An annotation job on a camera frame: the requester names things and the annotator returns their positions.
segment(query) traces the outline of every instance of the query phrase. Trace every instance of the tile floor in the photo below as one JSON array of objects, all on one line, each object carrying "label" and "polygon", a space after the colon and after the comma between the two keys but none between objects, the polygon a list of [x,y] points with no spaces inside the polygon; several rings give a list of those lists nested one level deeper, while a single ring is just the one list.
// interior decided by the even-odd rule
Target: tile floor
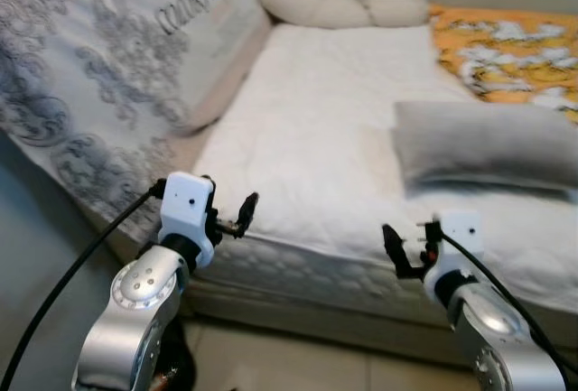
[{"label": "tile floor", "polygon": [[467,371],[222,322],[187,322],[195,391],[478,391]]}]

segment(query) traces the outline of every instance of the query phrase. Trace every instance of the cylindrical bolster pillow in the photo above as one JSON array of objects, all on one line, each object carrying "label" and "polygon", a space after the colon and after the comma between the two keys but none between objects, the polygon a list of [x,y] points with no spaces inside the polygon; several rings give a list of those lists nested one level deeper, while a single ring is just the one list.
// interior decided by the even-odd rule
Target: cylindrical bolster pillow
[{"label": "cylindrical bolster pillow", "polygon": [[321,28],[421,25],[429,18],[426,0],[261,0],[276,17]]}]

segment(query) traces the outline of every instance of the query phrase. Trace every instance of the white mattress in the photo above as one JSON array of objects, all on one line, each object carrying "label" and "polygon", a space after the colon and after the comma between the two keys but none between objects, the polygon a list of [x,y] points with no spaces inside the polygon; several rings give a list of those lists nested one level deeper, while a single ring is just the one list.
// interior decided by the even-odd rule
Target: white mattress
[{"label": "white mattress", "polygon": [[217,183],[221,216],[234,219],[251,191],[261,194],[250,233],[225,239],[200,277],[444,325],[418,282],[397,281],[381,225],[415,239],[415,223],[435,211],[476,209],[485,261],[512,292],[578,313],[578,198],[476,185],[406,190],[389,136],[404,99],[474,102],[435,63],[427,27],[277,27],[193,170]]}]

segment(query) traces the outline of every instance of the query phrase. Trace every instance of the gray pillow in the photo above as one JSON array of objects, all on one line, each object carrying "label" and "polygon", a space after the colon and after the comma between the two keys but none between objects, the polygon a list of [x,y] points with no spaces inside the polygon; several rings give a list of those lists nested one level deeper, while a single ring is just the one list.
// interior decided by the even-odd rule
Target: gray pillow
[{"label": "gray pillow", "polygon": [[408,183],[495,182],[578,188],[578,133],[528,105],[399,102],[392,131]]}]

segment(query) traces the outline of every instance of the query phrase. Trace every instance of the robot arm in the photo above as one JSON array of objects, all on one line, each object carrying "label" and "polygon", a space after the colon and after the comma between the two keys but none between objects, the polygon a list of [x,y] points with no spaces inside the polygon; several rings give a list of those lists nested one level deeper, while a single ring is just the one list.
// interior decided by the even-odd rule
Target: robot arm
[{"label": "robot arm", "polygon": [[72,390],[148,390],[161,337],[176,315],[192,272],[207,266],[222,233],[243,237],[258,201],[251,194],[237,222],[217,219],[215,183],[175,172],[167,178],[158,245],[126,265],[110,288],[107,308],[85,339]]},{"label": "robot arm", "polygon": [[490,284],[481,283],[467,259],[446,240],[451,236],[477,258],[483,255],[480,219],[473,212],[446,212],[425,224],[424,266],[412,267],[403,240],[383,227],[386,251],[399,278],[420,278],[427,295],[447,311],[461,351],[481,389],[564,391],[552,358],[532,339],[524,318]]}]

